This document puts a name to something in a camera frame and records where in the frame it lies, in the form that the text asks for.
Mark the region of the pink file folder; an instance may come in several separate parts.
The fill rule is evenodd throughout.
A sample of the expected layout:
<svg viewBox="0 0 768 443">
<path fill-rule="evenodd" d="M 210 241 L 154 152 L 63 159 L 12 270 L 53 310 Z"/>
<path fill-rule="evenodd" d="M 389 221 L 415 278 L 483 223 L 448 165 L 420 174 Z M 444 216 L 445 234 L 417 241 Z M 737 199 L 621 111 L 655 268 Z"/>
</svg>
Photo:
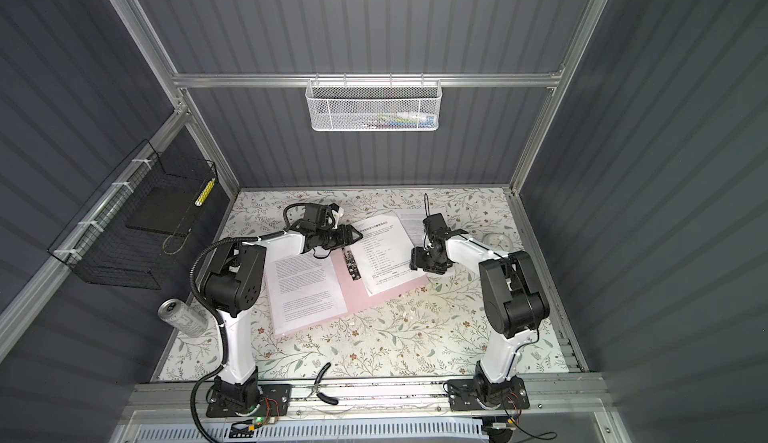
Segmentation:
<svg viewBox="0 0 768 443">
<path fill-rule="evenodd" d="M 342 254 L 336 253 L 336 254 L 332 255 L 331 257 L 329 257 L 327 259 L 329 259 L 333 263 L 333 267 L 334 267 L 334 269 L 336 271 L 336 274 L 337 274 L 337 277 L 338 277 L 338 280 L 339 280 L 339 283 L 340 283 L 340 286 L 341 286 L 341 290 L 342 290 L 343 296 L 345 298 L 348 310 L 347 310 L 347 313 L 344 316 L 337 317 L 337 318 L 334 318 L 334 319 L 330 319 L 330 320 L 327 320 L 327 321 L 322 322 L 322 323 L 326 323 L 328 321 L 332 321 L 332 320 L 335 320 L 335 319 L 338 319 L 338 318 L 349 316 L 349 315 L 351 315 L 353 313 L 357 313 L 357 312 L 366 310 L 368 308 L 384 304 L 384 303 L 386 303 L 386 302 L 388 302 L 390 300 L 393 300 L 393 299 L 395 299 L 395 298 L 397 298 L 399 296 L 402 296 L 402 295 L 404 295 L 404 294 L 406 294 L 406 293 L 408 293 L 408 292 L 410 292 L 410 291 L 412 291 L 414 289 L 419 289 L 421 287 L 424 287 L 424 286 L 426 286 L 429 283 L 429 280 L 425 276 L 425 282 L 424 283 L 420 283 L 417 287 L 415 287 L 415 288 L 413 288 L 413 289 L 411 289 L 409 291 L 405 291 L 405 292 L 397 293 L 397 294 L 390 293 L 389 295 L 384 294 L 383 296 L 379 295 L 378 297 L 371 297 L 366 292 L 366 289 L 365 289 L 364 284 L 362 282 L 362 278 L 360 280 L 356 280 L 356 281 L 352 280 L 352 278 L 350 277 L 350 275 L 348 273 L 348 270 L 346 268 L 345 261 L 344 261 L 344 256 L 342 256 Z"/>
</svg>

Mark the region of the printed white paper sheet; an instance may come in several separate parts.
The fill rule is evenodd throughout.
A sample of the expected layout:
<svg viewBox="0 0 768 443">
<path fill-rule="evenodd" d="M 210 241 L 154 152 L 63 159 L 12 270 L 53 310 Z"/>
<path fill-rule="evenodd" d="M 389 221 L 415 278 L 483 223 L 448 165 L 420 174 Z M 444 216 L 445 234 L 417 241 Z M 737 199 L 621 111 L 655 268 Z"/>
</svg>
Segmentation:
<svg viewBox="0 0 768 443">
<path fill-rule="evenodd" d="M 276 336 L 344 316 L 347 305 L 329 259 L 311 254 L 270 261 L 265 281 Z"/>
</svg>

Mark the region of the white paper sheet underneath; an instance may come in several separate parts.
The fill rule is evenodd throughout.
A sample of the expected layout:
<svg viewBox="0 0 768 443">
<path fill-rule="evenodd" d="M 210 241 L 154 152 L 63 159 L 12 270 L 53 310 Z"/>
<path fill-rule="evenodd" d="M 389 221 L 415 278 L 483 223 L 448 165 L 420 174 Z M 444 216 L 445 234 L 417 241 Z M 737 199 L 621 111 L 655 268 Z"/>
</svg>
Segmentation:
<svg viewBox="0 0 768 443">
<path fill-rule="evenodd" d="M 351 253 L 369 296 L 402 293 L 425 282 L 423 271 L 410 268 L 414 245 L 395 214 L 372 216 L 353 226 L 363 237 Z"/>
</svg>

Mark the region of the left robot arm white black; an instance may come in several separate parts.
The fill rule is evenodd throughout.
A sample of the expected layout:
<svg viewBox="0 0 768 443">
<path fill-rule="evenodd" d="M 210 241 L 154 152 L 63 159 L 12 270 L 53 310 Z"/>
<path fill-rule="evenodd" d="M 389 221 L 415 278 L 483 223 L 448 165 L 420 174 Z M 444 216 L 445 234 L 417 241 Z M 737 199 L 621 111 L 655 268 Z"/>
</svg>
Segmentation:
<svg viewBox="0 0 768 443">
<path fill-rule="evenodd" d="M 262 289 L 270 257 L 281 259 L 315 251 L 326 253 L 363 239 L 360 230 L 340 222 L 335 203 L 292 203 L 284 208 L 285 227 L 257 236 L 225 237 L 210 244 L 190 269 L 194 299 L 215 319 L 218 329 L 219 367 L 201 378 L 211 379 L 206 396 L 237 414 L 253 413 L 265 398 L 250 349 L 251 308 Z"/>
</svg>

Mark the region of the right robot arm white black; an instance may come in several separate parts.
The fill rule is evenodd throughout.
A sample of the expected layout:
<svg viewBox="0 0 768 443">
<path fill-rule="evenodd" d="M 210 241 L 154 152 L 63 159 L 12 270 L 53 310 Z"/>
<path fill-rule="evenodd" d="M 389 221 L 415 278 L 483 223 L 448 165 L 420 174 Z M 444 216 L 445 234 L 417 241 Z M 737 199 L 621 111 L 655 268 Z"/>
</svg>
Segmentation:
<svg viewBox="0 0 768 443">
<path fill-rule="evenodd" d="M 492 329 L 483 357 L 470 379 L 444 383 L 453 411 L 530 407 L 517 366 L 522 349 L 540 338 L 541 322 L 550 304 L 530 255 L 503 253 L 472 238 L 462 229 L 449 228 L 440 213 L 423 220 L 424 244 L 411 251 L 410 268 L 444 274 L 459 264 L 480 278 L 486 319 Z"/>
</svg>

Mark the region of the metal folder clip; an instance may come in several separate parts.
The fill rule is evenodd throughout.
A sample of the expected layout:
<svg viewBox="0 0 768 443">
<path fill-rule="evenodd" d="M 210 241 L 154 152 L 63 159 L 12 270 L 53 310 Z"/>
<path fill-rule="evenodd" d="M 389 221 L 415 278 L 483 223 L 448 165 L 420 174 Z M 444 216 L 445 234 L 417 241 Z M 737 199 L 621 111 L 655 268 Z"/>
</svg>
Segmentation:
<svg viewBox="0 0 768 443">
<path fill-rule="evenodd" d="M 348 270 L 348 273 L 353 281 L 360 280 L 361 279 L 361 273 L 359 270 L 359 267 L 357 265 L 356 259 L 354 257 L 354 254 L 351 250 L 344 248 L 343 249 L 343 256 L 346 268 Z"/>
</svg>

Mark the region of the white round tape dispenser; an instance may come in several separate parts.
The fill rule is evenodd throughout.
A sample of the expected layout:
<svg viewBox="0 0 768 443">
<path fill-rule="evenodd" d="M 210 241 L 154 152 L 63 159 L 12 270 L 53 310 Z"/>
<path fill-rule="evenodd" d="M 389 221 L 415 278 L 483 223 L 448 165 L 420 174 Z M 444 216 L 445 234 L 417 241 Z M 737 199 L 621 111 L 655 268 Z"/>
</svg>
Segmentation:
<svg viewBox="0 0 768 443">
<path fill-rule="evenodd" d="M 513 242 L 509 236 L 502 233 L 488 233 L 485 234 L 483 237 L 483 243 L 497 249 L 501 249 L 503 251 L 509 251 L 512 246 Z"/>
</svg>

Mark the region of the pens in white basket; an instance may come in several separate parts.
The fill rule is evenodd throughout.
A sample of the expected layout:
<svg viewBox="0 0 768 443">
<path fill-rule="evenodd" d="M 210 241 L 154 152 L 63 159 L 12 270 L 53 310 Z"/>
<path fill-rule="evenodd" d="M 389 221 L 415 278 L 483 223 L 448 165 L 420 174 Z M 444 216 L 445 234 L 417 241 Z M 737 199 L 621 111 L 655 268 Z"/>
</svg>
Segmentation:
<svg viewBox="0 0 768 443">
<path fill-rule="evenodd" d="M 353 120 L 350 125 L 368 129 L 434 129 L 438 126 L 438 115 L 419 111 L 380 113 Z"/>
</svg>

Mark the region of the yellow marker in basket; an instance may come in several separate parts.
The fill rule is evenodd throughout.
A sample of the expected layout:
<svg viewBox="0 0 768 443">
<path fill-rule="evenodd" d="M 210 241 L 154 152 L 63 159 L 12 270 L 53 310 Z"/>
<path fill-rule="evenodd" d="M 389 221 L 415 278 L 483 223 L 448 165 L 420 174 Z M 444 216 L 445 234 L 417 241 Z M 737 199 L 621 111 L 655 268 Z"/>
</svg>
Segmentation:
<svg viewBox="0 0 768 443">
<path fill-rule="evenodd" d="M 194 201 L 194 205 L 196 207 L 202 207 L 204 205 L 207 198 L 209 197 L 212 190 L 214 189 L 216 182 L 217 182 L 217 178 L 213 177 L 205 184 L 205 186 L 201 189 L 200 193 L 198 194 L 198 196 Z"/>
</svg>

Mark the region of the black pad in basket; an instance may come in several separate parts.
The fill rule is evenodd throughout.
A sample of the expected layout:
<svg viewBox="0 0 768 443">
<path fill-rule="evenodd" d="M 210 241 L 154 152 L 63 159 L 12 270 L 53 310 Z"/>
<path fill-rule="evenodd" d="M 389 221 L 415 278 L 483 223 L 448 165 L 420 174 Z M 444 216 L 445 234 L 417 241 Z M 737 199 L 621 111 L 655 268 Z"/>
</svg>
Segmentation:
<svg viewBox="0 0 768 443">
<path fill-rule="evenodd" d="M 154 188 L 128 217 L 126 227 L 173 236 L 186 236 L 202 211 L 196 195 L 166 188 Z"/>
</svg>

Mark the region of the silver drink can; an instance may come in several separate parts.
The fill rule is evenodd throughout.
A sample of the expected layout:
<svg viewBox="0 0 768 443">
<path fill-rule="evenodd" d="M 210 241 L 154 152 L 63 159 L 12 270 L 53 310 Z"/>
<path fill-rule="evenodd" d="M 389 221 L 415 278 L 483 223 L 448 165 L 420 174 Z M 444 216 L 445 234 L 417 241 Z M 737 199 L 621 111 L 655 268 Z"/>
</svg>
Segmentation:
<svg viewBox="0 0 768 443">
<path fill-rule="evenodd" d="M 208 327 L 206 318 L 184 301 L 171 298 L 157 310 L 158 317 L 189 337 L 202 336 Z"/>
</svg>

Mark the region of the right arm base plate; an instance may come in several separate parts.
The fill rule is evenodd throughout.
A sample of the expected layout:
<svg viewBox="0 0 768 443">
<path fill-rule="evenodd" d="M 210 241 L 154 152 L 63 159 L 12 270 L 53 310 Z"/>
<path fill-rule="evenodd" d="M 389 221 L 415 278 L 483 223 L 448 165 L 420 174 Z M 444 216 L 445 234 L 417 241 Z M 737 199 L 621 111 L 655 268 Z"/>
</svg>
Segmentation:
<svg viewBox="0 0 768 443">
<path fill-rule="evenodd" d="M 484 383 L 479 379 L 450 379 L 443 383 L 452 411 L 527 410 L 528 392 L 519 376 L 502 383 Z"/>
</svg>

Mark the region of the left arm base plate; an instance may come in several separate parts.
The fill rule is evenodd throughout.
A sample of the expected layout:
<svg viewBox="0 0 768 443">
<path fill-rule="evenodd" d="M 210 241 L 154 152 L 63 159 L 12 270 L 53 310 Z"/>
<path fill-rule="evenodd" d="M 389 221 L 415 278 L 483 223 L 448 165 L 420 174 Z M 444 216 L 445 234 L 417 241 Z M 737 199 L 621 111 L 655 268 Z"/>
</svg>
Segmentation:
<svg viewBox="0 0 768 443">
<path fill-rule="evenodd" d="M 285 416 L 291 400 L 288 384 L 214 383 L 206 394 L 208 418 Z"/>
</svg>

